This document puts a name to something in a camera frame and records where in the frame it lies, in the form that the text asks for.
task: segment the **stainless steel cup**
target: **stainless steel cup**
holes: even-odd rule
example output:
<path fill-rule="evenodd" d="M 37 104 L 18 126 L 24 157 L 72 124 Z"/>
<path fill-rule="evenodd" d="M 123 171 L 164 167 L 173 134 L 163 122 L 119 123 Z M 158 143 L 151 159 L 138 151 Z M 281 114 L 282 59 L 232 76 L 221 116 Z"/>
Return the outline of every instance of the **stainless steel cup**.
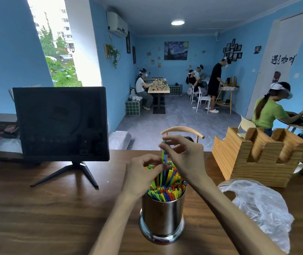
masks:
<path fill-rule="evenodd" d="M 184 196 L 171 202 L 153 200 L 148 194 L 142 196 L 139 225 L 143 235 L 157 244 L 170 244 L 183 232 Z"/>

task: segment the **crown molding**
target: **crown molding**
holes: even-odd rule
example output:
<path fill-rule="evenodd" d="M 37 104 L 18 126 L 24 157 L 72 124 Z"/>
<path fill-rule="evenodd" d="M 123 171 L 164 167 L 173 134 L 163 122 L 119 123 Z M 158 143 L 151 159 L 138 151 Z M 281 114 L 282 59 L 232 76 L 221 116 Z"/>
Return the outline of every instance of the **crown molding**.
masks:
<path fill-rule="evenodd" d="M 137 37 L 203 37 L 203 36 L 214 36 L 215 33 L 212 34 L 174 34 L 174 35 L 137 35 Z"/>
<path fill-rule="evenodd" d="M 282 3 L 282 4 L 280 4 L 280 5 L 276 6 L 276 7 L 273 7 L 273 8 L 271 8 L 271 9 L 265 11 L 265 12 L 259 13 L 258 15 L 253 16 L 253 17 L 251 17 L 251 18 L 249 18 L 249 19 L 247 19 L 245 21 L 242 21 L 242 22 L 240 22 L 240 23 L 238 23 L 238 24 L 236 24 L 234 26 L 226 28 L 225 30 L 221 31 L 221 33 L 226 32 L 226 31 L 231 30 L 231 29 L 234 29 L 234 28 L 237 28 L 237 27 L 240 27 L 242 25 L 248 24 L 248 23 L 250 23 L 252 21 L 255 21 L 255 20 L 258 20 L 260 18 L 263 18 L 263 17 L 265 17 L 267 15 L 273 14 L 273 13 L 277 12 L 278 10 L 280 10 L 282 8 L 285 8 L 287 6 L 290 6 L 290 5 L 292 5 L 294 3 L 297 3 L 297 2 L 300 2 L 300 1 L 302 1 L 302 0 L 289 0 L 289 1 L 287 1 L 285 3 Z"/>

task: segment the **gray pants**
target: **gray pants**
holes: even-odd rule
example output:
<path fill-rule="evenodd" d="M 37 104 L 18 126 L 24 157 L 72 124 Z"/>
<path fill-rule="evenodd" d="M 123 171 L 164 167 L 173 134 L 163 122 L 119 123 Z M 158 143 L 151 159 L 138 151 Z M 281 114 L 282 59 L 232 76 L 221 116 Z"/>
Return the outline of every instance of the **gray pants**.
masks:
<path fill-rule="evenodd" d="M 153 97 L 152 97 L 152 95 L 151 94 L 149 94 L 149 93 L 147 93 L 147 92 L 145 92 L 145 91 L 143 91 L 143 92 L 137 92 L 136 93 L 139 97 L 142 97 L 142 98 L 144 98 L 147 102 L 146 102 L 146 105 L 145 105 L 145 107 L 146 108 L 150 108 L 150 106 L 151 106 L 151 104 L 152 104 L 152 101 L 153 101 Z"/>

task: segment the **metal canister base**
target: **metal canister base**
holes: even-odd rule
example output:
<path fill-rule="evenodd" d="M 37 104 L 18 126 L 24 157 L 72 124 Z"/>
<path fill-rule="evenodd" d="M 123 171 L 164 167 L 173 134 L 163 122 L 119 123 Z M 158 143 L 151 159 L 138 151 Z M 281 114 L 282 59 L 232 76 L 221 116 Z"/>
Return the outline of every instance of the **metal canister base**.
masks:
<path fill-rule="evenodd" d="M 147 238 L 149 241 L 151 241 L 155 244 L 161 244 L 161 245 L 167 245 L 167 244 L 171 244 L 171 243 L 177 241 L 184 229 L 184 219 L 182 217 L 179 227 L 175 230 L 175 232 L 173 232 L 167 236 L 156 236 L 146 226 L 146 224 L 143 220 L 142 210 L 140 212 L 140 218 L 138 219 L 138 224 L 139 224 L 140 230 L 141 230 L 142 234 L 145 236 L 145 238 Z"/>

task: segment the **woman in green shirt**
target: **woman in green shirt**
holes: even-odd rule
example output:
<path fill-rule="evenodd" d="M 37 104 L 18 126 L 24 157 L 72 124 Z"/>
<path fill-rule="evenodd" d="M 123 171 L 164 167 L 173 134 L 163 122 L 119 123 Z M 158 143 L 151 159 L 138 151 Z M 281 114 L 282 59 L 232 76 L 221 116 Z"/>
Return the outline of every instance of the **woman in green shirt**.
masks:
<path fill-rule="evenodd" d="M 303 111 L 296 114 L 286 112 L 283 107 L 277 104 L 281 99 L 291 99 L 291 86 L 287 82 L 277 82 L 270 86 L 268 93 L 256 101 L 252 122 L 256 127 L 264 128 L 264 132 L 272 135 L 273 122 L 279 119 L 286 124 L 293 123 L 303 116 Z"/>

